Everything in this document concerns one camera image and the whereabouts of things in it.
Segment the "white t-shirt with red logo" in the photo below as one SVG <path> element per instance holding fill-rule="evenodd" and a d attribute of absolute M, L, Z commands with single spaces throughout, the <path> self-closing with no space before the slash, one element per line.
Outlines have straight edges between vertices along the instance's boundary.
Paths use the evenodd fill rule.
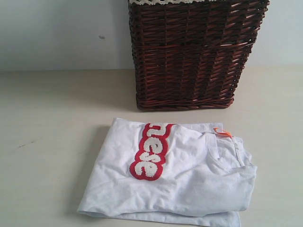
<path fill-rule="evenodd" d="M 257 167 L 220 123 L 113 120 L 78 212 L 91 217 L 239 227 Z"/>

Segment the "dark brown wicker basket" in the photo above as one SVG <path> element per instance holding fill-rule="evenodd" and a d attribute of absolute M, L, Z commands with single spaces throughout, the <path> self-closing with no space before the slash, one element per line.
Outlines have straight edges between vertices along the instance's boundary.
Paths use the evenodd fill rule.
<path fill-rule="evenodd" d="M 137 107 L 229 107 L 268 6 L 267 0 L 128 3 Z"/>

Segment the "orange shirt neck label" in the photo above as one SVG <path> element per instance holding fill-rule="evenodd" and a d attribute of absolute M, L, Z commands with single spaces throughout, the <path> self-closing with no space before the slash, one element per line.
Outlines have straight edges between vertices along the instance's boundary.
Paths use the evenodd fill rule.
<path fill-rule="evenodd" d="M 216 128 L 213 128 L 213 131 L 217 135 L 220 135 L 220 136 L 223 136 L 223 137 L 228 137 L 228 138 L 232 139 L 232 135 L 226 130 L 223 130 L 221 128 L 216 127 Z"/>

